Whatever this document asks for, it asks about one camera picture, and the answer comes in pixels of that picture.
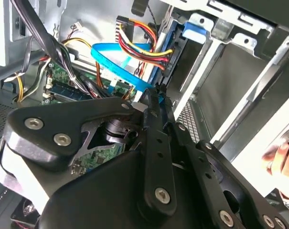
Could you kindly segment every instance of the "screw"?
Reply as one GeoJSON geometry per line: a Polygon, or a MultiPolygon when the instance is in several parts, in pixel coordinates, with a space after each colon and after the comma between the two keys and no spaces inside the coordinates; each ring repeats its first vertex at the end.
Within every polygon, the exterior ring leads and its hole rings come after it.
{"type": "Polygon", "coordinates": [[[156,118],[158,117],[158,114],[157,114],[156,112],[151,111],[150,113],[151,113],[154,117],[156,117],[156,118]]]}
{"type": "Polygon", "coordinates": [[[210,149],[210,150],[212,149],[212,147],[211,147],[211,145],[209,143],[206,143],[205,146],[206,146],[207,149],[210,149]]]}
{"type": "Polygon", "coordinates": [[[281,226],[282,229],[286,229],[286,226],[283,224],[283,222],[278,219],[277,217],[275,217],[276,222],[279,224],[279,226],[281,226]]]}
{"type": "Polygon", "coordinates": [[[24,124],[31,130],[40,130],[43,128],[43,122],[38,118],[28,118],[24,121],[24,124]]]}
{"type": "Polygon", "coordinates": [[[156,188],[155,197],[157,198],[157,200],[159,200],[163,204],[168,204],[170,202],[170,199],[171,199],[167,190],[165,190],[161,187],[156,188]]]}
{"type": "Polygon", "coordinates": [[[183,130],[183,131],[185,131],[185,130],[186,130],[186,127],[184,127],[184,125],[183,125],[183,124],[178,124],[178,127],[179,127],[181,130],[183,130]]]}
{"type": "Polygon", "coordinates": [[[270,228],[274,228],[275,227],[275,224],[273,223],[273,221],[266,215],[263,215],[263,219],[265,221],[265,223],[267,225],[269,225],[270,228]]]}
{"type": "Polygon", "coordinates": [[[129,110],[129,106],[127,106],[126,104],[121,104],[121,106],[122,106],[124,109],[129,110]]]}
{"type": "Polygon", "coordinates": [[[232,228],[234,226],[234,221],[233,219],[231,218],[231,216],[228,214],[227,211],[220,211],[220,217],[221,217],[221,220],[223,221],[224,224],[226,224],[228,227],[232,228]]]}
{"type": "Polygon", "coordinates": [[[19,18],[16,18],[15,27],[16,29],[19,29],[19,18]]]}
{"type": "Polygon", "coordinates": [[[71,138],[65,134],[56,134],[54,136],[54,141],[59,146],[68,146],[71,144],[71,138]]]}

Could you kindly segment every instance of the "wire bundle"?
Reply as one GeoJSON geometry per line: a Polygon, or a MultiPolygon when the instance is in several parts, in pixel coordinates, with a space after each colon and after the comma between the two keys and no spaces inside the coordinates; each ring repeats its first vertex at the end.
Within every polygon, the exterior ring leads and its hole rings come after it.
{"type": "Polygon", "coordinates": [[[48,34],[36,12],[28,0],[11,0],[20,17],[30,30],[47,55],[61,68],[68,73],[70,80],[85,94],[91,95],[88,87],[82,82],[79,76],[74,74],[69,51],[59,43],[52,35],[48,34]]]}
{"type": "MultiPolygon", "coordinates": [[[[91,45],[82,38],[70,38],[66,41],[63,41],[64,45],[67,45],[73,41],[81,42],[85,44],[89,49],[91,49],[91,45]]],[[[88,79],[86,76],[81,75],[81,80],[85,83],[85,85],[89,88],[89,93],[94,98],[106,98],[110,97],[111,95],[104,89],[104,85],[101,79],[101,72],[100,72],[100,64],[96,62],[96,83],[92,80],[88,79]]]]}
{"type": "Polygon", "coordinates": [[[164,70],[164,64],[169,61],[169,54],[173,52],[173,50],[167,50],[165,52],[153,52],[156,48],[157,38],[155,33],[152,31],[150,27],[143,24],[139,21],[131,20],[135,23],[135,26],[140,27],[150,38],[150,42],[152,44],[152,49],[150,52],[141,49],[140,47],[134,45],[126,36],[123,31],[122,24],[119,28],[119,45],[121,49],[130,55],[131,57],[143,61],[145,63],[151,63],[160,69],[164,70]]]}

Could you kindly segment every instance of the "yellow wire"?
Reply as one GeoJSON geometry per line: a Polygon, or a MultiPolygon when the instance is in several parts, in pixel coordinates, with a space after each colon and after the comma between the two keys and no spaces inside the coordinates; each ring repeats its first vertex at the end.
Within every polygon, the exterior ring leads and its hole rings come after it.
{"type": "Polygon", "coordinates": [[[91,49],[91,45],[87,41],[82,39],[82,38],[70,38],[70,39],[68,39],[67,41],[64,42],[64,45],[67,45],[67,44],[69,44],[69,43],[71,43],[73,41],[78,41],[78,42],[84,43],[85,45],[88,46],[89,49],[91,49]]]}
{"type": "Polygon", "coordinates": [[[18,95],[17,102],[19,102],[22,99],[22,96],[23,96],[23,87],[22,87],[21,78],[19,76],[17,77],[17,80],[18,80],[18,86],[19,86],[19,95],[18,95]]]}
{"type": "MultiPolygon", "coordinates": [[[[120,32],[124,33],[122,30],[122,24],[120,24],[120,32]]],[[[146,54],[148,56],[164,56],[164,55],[168,55],[168,54],[173,52],[172,49],[169,49],[165,52],[148,52],[148,51],[143,50],[142,48],[139,48],[138,46],[134,45],[132,42],[130,42],[130,40],[127,40],[126,42],[134,49],[137,49],[139,52],[146,54]]]]}
{"type": "Polygon", "coordinates": [[[135,23],[138,23],[138,24],[140,24],[140,25],[142,25],[142,26],[144,26],[147,30],[149,30],[152,34],[155,34],[154,32],[153,32],[153,30],[149,27],[149,26],[147,26],[146,24],[144,24],[144,23],[142,23],[142,22],[140,22],[140,21],[137,21],[137,20],[133,20],[133,19],[129,19],[130,21],[133,21],[133,22],[135,22],[135,23]]]}

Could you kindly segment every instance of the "blue drive bracket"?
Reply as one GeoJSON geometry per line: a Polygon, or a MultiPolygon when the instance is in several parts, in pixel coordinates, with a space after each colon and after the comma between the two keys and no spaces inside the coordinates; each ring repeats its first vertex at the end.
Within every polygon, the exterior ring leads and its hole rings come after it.
{"type": "MultiPolygon", "coordinates": [[[[149,44],[135,44],[135,45],[142,49],[150,50],[149,44]]],[[[118,43],[94,44],[91,49],[91,55],[104,68],[107,68],[112,73],[122,78],[124,81],[129,82],[130,84],[134,85],[137,91],[144,92],[145,89],[153,87],[148,82],[143,81],[142,79],[134,76],[133,74],[121,68],[117,64],[113,63],[106,56],[101,54],[102,51],[121,51],[121,48],[118,43]]]]}
{"type": "Polygon", "coordinates": [[[204,28],[190,22],[185,23],[184,30],[182,32],[183,37],[200,44],[204,44],[206,42],[206,34],[207,31],[204,28]]]}

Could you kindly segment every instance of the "human hand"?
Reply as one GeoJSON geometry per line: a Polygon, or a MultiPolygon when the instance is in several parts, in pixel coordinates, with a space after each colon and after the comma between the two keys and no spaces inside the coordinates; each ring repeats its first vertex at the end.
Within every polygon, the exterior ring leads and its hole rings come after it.
{"type": "Polygon", "coordinates": [[[262,167],[273,177],[276,188],[289,198],[289,150],[288,144],[283,144],[277,151],[263,155],[262,167]]]}

